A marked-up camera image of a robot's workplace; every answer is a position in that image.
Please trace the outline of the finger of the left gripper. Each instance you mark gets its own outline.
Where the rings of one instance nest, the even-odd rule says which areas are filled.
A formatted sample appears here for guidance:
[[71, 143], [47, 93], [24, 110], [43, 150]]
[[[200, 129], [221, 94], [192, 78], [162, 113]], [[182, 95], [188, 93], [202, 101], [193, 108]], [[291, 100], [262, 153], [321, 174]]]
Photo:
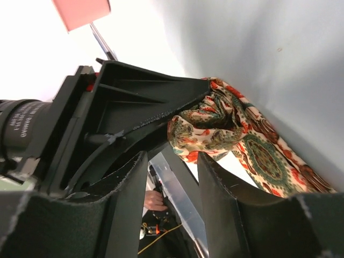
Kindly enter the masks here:
[[64, 175], [66, 193], [100, 181], [140, 151], [149, 153], [164, 145], [168, 121], [209, 92], [206, 80], [105, 61], [73, 135], [73, 154]]

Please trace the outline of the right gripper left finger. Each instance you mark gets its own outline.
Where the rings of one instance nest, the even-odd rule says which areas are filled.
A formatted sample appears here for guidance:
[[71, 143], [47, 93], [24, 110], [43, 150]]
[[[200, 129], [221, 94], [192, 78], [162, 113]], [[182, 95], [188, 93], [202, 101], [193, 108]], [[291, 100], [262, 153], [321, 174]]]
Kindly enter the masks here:
[[148, 159], [66, 199], [1, 192], [1, 257], [137, 257]]

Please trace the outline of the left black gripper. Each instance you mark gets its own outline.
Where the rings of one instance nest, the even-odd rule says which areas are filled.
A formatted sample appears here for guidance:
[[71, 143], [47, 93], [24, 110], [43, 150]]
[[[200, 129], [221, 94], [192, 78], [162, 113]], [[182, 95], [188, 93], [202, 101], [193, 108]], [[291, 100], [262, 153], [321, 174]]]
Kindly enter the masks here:
[[51, 102], [1, 101], [1, 175], [45, 194], [82, 191], [97, 181], [88, 160], [96, 149], [97, 74], [78, 67]]

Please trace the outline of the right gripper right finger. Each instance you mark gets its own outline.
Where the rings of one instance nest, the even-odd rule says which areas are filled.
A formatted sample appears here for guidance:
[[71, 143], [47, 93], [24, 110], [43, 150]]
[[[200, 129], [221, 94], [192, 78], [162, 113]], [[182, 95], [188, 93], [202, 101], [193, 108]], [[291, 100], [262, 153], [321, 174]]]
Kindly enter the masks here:
[[343, 194], [281, 198], [206, 153], [198, 179], [210, 257], [343, 257]]

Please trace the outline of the brown patterned long tie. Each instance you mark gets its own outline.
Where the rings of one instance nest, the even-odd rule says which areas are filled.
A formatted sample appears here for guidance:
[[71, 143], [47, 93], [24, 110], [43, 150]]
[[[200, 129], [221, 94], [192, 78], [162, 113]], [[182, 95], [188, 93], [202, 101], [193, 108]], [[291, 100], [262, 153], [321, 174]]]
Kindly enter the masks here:
[[233, 153], [257, 187], [277, 197], [336, 192], [244, 95], [218, 78], [206, 80], [210, 94], [168, 123], [168, 141], [177, 156], [196, 164], [200, 152], [215, 161]]

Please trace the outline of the person's hand in background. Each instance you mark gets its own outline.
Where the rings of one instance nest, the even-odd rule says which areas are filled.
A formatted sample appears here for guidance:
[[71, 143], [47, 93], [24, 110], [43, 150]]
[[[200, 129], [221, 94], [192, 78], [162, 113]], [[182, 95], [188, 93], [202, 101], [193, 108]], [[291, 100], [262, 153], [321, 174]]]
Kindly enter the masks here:
[[145, 192], [144, 208], [151, 211], [165, 211], [167, 209], [163, 202], [163, 195], [154, 190]]

